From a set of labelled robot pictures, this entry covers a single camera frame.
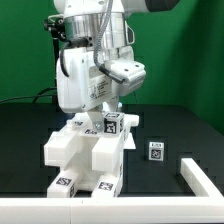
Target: printed label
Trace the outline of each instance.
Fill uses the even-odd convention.
[[[120,114],[118,114],[118,113],[108,113],[106,115],[106,117],[112,117],[112,118],[118,118],[119,116],[120,116]]]
[[[116,124],[117,124],[117,122],[115,122],[115,121],[106,120],[104,132],[105,133],[110,133],[110,134],[116,134],[117,133]]]
[[[111,191],[112,188],[113,188],[113,184],[110,184],[110,183],[101,182],[99,185],[99,189],[101,190]]]
[[[161,150],[159,150],[159,149],[152,149],[152,151],[151,151],[151,158],[152,159],[161,159]]]
[[[90,79],[90,85],[88,87],[90,101],[111,94],[111,82],[111,79],[105,75]]]
[[[158,143],[158,142],[154,142],[154,143],[152,143],[152,147],[161,148],[162,147],[162,144],[161,143]]]
[[[63,186],[68,186],[71,183],[71,181],[72,181],[71,179],[60,177],[58,179],[58,181],[56,182],[56,184],[63,185]]]
[[[76,125],[76,126],[81,126],[82,124],[83,124],[83,122],[75,121],[75,125]]]
[[[97,135],[97,132],[96,132],[96,131],[93,131],[93,130],[91,130],[91,129],[87,129],[87,130],[85,131],[85,134],[87,134],[87,135]]]
[[[71,189],[70,189],[70,198],[73,197],[75,194],[75,185],[73,184]]]

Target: white block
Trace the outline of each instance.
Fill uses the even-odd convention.
[[[119,135],[124,129],[124,113],[108,112],[104,115],[104,134]]]
[[[101,137],[92,150],[92,169],[112,172],[124,147],[124,132],[116,137]]]
[[[113,198],[116,195],[116,188],[119,178],[112,175],[102,175],[92,192],[92,198]]]
[[[154,161],[164,160],[164,143],[163,142],[149,143],[149,160],[154,160]]]
[[[70,220],[71,202],[65,199],[0,200],[1,224],[70,224]]]
[[[82,176],[71,170],[61,171],[47,189],[48,198],[71,198],[78,190]]]
[[[77,132],[54,132],[44,146],[45,165],[65,167],[77,152]]]
[[[139,124],[139,116],[132,114],[125,114],[125,119],[130,122],[131,127],[137,127]]]
[[[223,198],[219,190],[193,159],[181,160],[181,174],[196,196]]]

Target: cable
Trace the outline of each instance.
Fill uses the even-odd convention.
[[[18,96],[18,97],[13,97],[13,98],[8,98],[8,99],[3,99],[0,100],[0,104],[6,103],[8,101],[14,101],[14,100],[20,100],[20,99],[29,99],[29,98],[35,98],[35,97],[52,97],[52,96],[57,96],[57,94],[50,94],[50,95],[34,95],[34,96]]]
[[[69,77],[69,74],[67,72],[67,69],[65,67],[65,59],[64,59],[64,51],[65,49],[67,49],[68,47],[86,47],[88,45],[88,40],[86,38],[75,38],[75,39],[71,39],[71,40],[68,40],[61,48],[61,53],[60,53],[60,65],[61,65],[61,70],[63,72],[63,74],[66,76],[66,77]]]
[[[67,47],[70,46],[70,44],[71,44],[71,43],[70,43],[69,41],[66,42],[65,44],[63,44],[63,46],[62,46],[62,48],[61,48],[60,57],[59,57],[59,59],[60,59],[60,65],[61,65],[61,70],[62,70],[63,74],[64,74],[66,77],[69,77],[69,74],[68,74],[68,72],[67,72],[67,70],[66,70],[66,68],[65,68],[65,63],[64,63],[64,51],[65,51],[65,49],[66,49]]]
[[[42,95],[42,94],[44,94],[44,93],[46,93],[46,92],[48,92],[48,91],[52,91],[52,90],[57,90],[57,87],[48,87],[48,88],[46,88],[46,89],[43,89],[43,90],[41,90],[39,93],[37,93],[37,96]],[[37,100],[38,100],[38,98],[39,98],[39,97],[35,97],[35,98],[33,99],[33,102],[32,102],[32,103],[36,103]]]
[[[108,22],[110,20],[112,7],[113,7],[113,0],[109,0],[108,6],[107,6],[107,11],[106,11],[106,16],[105,16],[105,19],[103,21],[103,24],[102,24],[102,26],[100,28],[100,31],[99,31],[99,33],[97,35],[96,42],[95,42],[95,48],[94,48],[94,53],[93,53],[93,60],[94,60],[94,63],[95,63],[95,65],[97,66],[97,68],[99,70],[101,69],[101,67],[103,65],[101,65],[99,63],[99,61],[98,61],[98,53],[99,53],[99,50],[101,48],[101,41],[102,41],[104,32],[105,32],[105,30],[107,28],[107,25],[108,25]]]

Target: white foam block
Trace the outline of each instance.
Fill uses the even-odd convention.
[[[77,152],[77,131],[54,132],[44,146],[45,165],[65,167]]]
[[[92,198],[113,198],[116,195],[116,188],[119,178],[112,175],[102,175],[92,192]]]
[[[2,224],[70,224],[71,202],[65,199],[1,199]]]
[[[113,172],[123,147],[123,132],[116,137],[101,137],[92,150],[92,169]]]
[[[181,174],[198,197],[221,197],[222,194],[193,159],[181,160]]]
[[[71,198],[78,190],[81,175],[72,170],[61,171],[47,189],[48,198]]]

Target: black cable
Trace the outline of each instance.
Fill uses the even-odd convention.
[[[61,53],[59,56],[60,59],[60,65],[61,65],[61,70],[63,72],[63,74],[66,77],[69,77],[69,74],[65,68],[65,59],[64,59],[64,51],[65,49],[67,49],[68,47],[87,47],[88,46],[88,40],[85,37],[80,37],[80,38],[75,38],[75,39],[71,39],[68,40],[61,48]]]
[[[66,42],[65,44],[63,44],[62,48],[61,48],[61,53],[60,53],[60,56],[59,56],[59,59],[60,59],[60,65],[61,65],[61,70],[63,72],[63,74],[66,76],[66,77],[69,77],[69,74],[65,68],[65,63],[64,63],[64,51],[67,47],[69,47],[71,45],[71,43],[68,41]]]
[[[8,99],[3,99],[0,100],[1,103],[6,103],[8,101],[14,101],[14,100],[21,100],[21,99],[30,99],[30,98],[35,98],[35,97],[52,97],[52,96],[57,96],[57,94],[50,94],[50,95],[34,95],[34,96],[18,96],[18,97],[13,97],[13,98],[8,98]]]
[[[46,92],[48,92],[48,91],[52,91],[52,90],[57,90],[57,87],[48,87],[48,88],[46,88],[46,89],[43,89],[43,90],[41,90],[39,93],[37,93],[37,96],[42,95],[42,94],[44,94],[44,93],[46,93]],[[32,102],[32,103],[36,103],[37,100],[38,100],[38,98],[39,98],[39,97],[35,97],[35,98],[33,99],[33,102]]]

